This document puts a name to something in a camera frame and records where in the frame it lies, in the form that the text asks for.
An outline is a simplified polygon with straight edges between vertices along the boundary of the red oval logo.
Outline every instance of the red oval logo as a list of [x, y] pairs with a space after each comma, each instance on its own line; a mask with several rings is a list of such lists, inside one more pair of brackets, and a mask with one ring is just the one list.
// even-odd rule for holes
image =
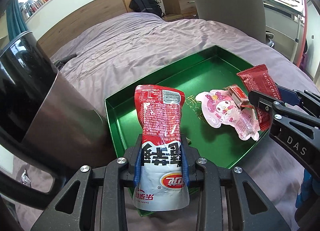
[[162, 186], [170, 189], [178, 189], [184, 187], [181, 172], [169, 172], [164, 174], [160, 179], [160, 183], [162, 184]]

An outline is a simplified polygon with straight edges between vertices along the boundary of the barcode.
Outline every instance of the barcode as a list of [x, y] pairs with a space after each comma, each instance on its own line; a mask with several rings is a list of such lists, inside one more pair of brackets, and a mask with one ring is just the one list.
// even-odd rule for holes
[[164, 104], [177, 104], [181, 102], [181, 96], [178, 92], [170, 90], [162, 90], [162, 100]]

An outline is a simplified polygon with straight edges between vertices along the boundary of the blue glove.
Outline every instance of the blue glove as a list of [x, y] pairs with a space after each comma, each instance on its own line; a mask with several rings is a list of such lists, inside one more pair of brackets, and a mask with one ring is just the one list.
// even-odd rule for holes
[[312, 190], [320, 196], [320, 182], [316, 181], [307, 170], [304, 170], [301, 192], [297, 195], [296, 208], [300, 208], [312, 194]]

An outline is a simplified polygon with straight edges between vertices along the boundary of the wooden nightstand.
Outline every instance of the wooden nightstand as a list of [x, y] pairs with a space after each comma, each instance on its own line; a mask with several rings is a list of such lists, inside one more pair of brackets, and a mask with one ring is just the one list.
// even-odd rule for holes
[[165, 21], [180, 19], [198, 19], [198, 13], [194, 0], [162, 0], [165, 13]]

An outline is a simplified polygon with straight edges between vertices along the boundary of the pink cartoon character package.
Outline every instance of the pink cartoon character package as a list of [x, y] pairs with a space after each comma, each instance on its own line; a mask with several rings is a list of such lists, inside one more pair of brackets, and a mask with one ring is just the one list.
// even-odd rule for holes
[[201, 109], [206, 121], [214, 128], [221, 124], [231, 125], [236, 129], [241, 140], [250, 137], [259, 139], [259, 122], [252, 108], [239, 108], [227, 90], [211, 90], [196, 96], [201, 102]]

